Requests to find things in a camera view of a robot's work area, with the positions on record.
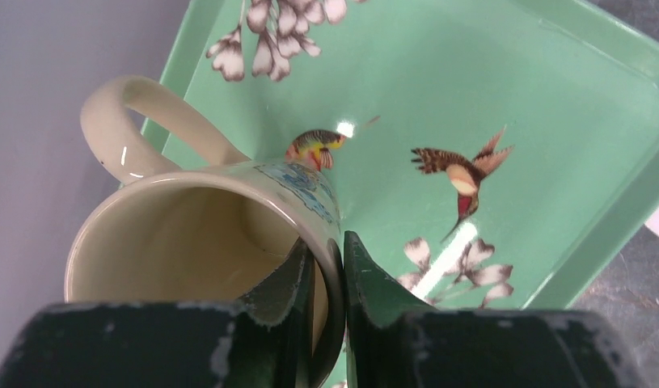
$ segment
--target mug handle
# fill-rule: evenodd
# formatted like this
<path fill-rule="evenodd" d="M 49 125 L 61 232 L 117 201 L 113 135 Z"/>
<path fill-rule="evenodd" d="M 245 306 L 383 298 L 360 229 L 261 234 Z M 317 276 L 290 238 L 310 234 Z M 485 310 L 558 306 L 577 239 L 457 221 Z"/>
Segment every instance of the mug handle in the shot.
<path fill-rule="evenodd" d="M 89 96 L 82 106 L 81 124 L 94 156 L 123 184 L 181 170 L 141 135 L 126 108 L 170 131 L 211 166 L 250 160 L 194 107 L 166 87 L 150 78 L 122 76 Z"/>

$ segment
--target mug rim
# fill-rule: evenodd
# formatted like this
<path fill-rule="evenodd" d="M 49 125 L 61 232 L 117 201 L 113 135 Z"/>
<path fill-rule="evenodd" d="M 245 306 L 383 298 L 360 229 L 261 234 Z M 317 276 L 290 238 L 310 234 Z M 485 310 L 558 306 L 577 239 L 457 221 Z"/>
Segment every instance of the mug rim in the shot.
<path fill-rule="evenodd" d="M 77 253 L 79 252 L 78 247 L 84 242 L 89 233 L 95 229 L 95 221 L 99 217 L 102 217 L 104 213 L 112 211 L 112 209 L 121 205 L 131 196 L 135 196 L 146 189 L 178 185 L 183 186 L 184 188 L 216 188 L 227 190 L 228 192 L 233 192 L 254 200 L 268 209 L 271 209 L 279 217 L 284 218 L 298 232 L 298 236 L 303 239 L 313 253 L 327 289 L 327 318 L 324 322 L 323 330 L 319 334 L 319 341 L 312 358 L 315 358 L 315 354 L 319 355 L 324 353 L 326 356 L 323 357 L 323 360 L 321 360 L 318 365 L 315 362 L 313 362 L 312 365 L 318 366 L 319 370 L 316 370 L 315 372 L 322 375 L 322 382 L 326 381 L 340 355 L 345 330 L 344 318 L 346 308 L 344 304 L 340 269 L 337 267 L 337 264 L 340 265 L 342 263 L 340 258 L 340 248 L 338 247 L 339 242 L 335 241 L 335 252 L 338 257 L 332 258 L 325 255 L 318 255 L 318 253 L 323 253 L 322 244 L 326 244 L 326 242 L 320 242 L 315 238 L 315 234 L 310 231 L 308 226 L 299 221 L 302 217 L 292 206 L 283 201 L 272 201 L 270 197 L 265 195 L 261 190 L 242 183 L 240 180 L 227 174 L 221 174 L 219 170 L 220 168 L 210 167 L 207 171 L 173 171 L 141 178 L 138 181 L 132 182 L 116 190 L 103 202 L 97 205 L 93 212 L 91 212 L 80 226 L 67 256 L 64 283 L 65 302 L 70 302 L 71 299 L 71 278 L 74 272 L 73 266 L 75 265 Z"/>

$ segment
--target white flower illustration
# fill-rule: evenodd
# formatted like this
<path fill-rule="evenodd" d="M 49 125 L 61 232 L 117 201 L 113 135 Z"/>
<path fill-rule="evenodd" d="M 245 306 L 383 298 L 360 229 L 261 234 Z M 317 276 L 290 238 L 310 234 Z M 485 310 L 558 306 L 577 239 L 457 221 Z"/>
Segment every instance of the white flower illustration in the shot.
<path fill-rule="evenodd" d="M 346 16 L 346 0 L 250 0 L 246 11 L 246 1 L 241 2 L 239 24 L 229 34 L 223 36 L 205 53 L 213 59 L 213 70 L 222 73 L 228 82 L 243 80 L 241 26 L 243 17 L 246 25 L 258 35 L 256 55 L 253 60 L 254 77 L 264 74 L 274 82 L 279 82 L 291 74 L 289 60 L 301 52 L 317 57 L 322 50 L 307 36 L 311 24 L 320 25 L 327 20 L 337 24 Z M 354 0 L 362 3 L 366 0 Z"/>
<path fill-rule="evenodd" d="M 241 16 L 236 28 L 215 42 L 205 53 L 206 58 L 214 57 L 213 70 L 222 73 L 226 81 L 241 81 L 246 75 L 241 51 L 241 23 L 245 3 L 241 6 Z"/>
<path fill-rule="evenodd" d="M 513 273 L 512 265 L 492 264 L 487 267 L 480 266 L 482 262 L 493 255 L 495 250 L 496 248 L 493 245 L 485 243 L 481 238 L 468 243 L 456 262 L 444 272 L 444 276 L 457 276 L 438 295 L 425 297 L 425 302 L 436 305 L 446 299 L 451 299 L 487 285 L 492 285 L 492 287 L 487 291 L 479 306 L 480 308 L 485 308 L 494 299 L 512 295 L 514 288 L 507 283 Z M 404 252 L 410 261 L 417 266 L 417 271 L 400 276 L 398 282 L 408 291 L 412 291 L 430 269 L 431 251 L 428 243 L 423 238 L 415 238 L 405 244 Z M 466 280 L 471 283 L 467 289 L 455 293 L 451 292 L 455 285 Z"/>

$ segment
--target colorful bird illustration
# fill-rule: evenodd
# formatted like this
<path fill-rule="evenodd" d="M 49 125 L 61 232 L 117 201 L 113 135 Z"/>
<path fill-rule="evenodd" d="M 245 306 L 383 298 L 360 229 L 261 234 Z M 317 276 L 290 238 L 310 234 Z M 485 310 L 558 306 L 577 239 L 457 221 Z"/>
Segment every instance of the colorful bird illustration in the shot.
<path fill-rule="evenodd" d="M 331 169 L 334 158 L 330 150 L 340 148 L 347 138 L 326 129 L 312 129 L 296 137 L 286 150 L 286 160 L 304 162 L 317 171 Z"/>
<path fill-rule="evenodd" d="M 375 116 L 360 126 L 348 121 L 341 121 L 336 132 L 312 129 L 301 133 L 286 150 L 286 160 L 301 162 L 317 171 L 321 171 L 323 168 L 331 169 L 334 166 L 331 150 L 341 148 L 346 139 L 353 137 L 356 131 L 370 127 L 380 118 L 381 116 Z"/>
<path fill-rule="evenodd" d="M 505 127 L 492 137 L 472 160 L 455 152 L 434 148 L 412 150 L 419 157 L 412 161 L 422 163 L 417 167 L 418 170 L 423 174 L 445 171 L 455 190 L 458 191 L 458 221 L 442 241 L 446 240 L 464 220 L 477 211 L 482 180 L 493 173 L 512 152 L 514 145 L 495 152 L 496 144 L 504 131 Z"/>

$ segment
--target mug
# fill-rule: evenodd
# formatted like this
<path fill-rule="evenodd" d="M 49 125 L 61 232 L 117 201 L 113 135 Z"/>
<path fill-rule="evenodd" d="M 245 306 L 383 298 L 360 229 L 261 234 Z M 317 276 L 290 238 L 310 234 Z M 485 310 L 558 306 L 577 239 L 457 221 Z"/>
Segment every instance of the mug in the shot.
<path fill-rule="evenodd" d="M 130 108 L 188 143 L 208 166 L 184 171 L 139 133 Z M 298 238 L 316 258 L 313 380 L 339 355 L 344 300 L 336 198 L 321 172 L 252 161 L 196 109 L 144 77 L 106 83 L 84 103 L 91 151 L 124 187 L 83 223 L 67 302 L 229 301 L 260 283 Z"/>

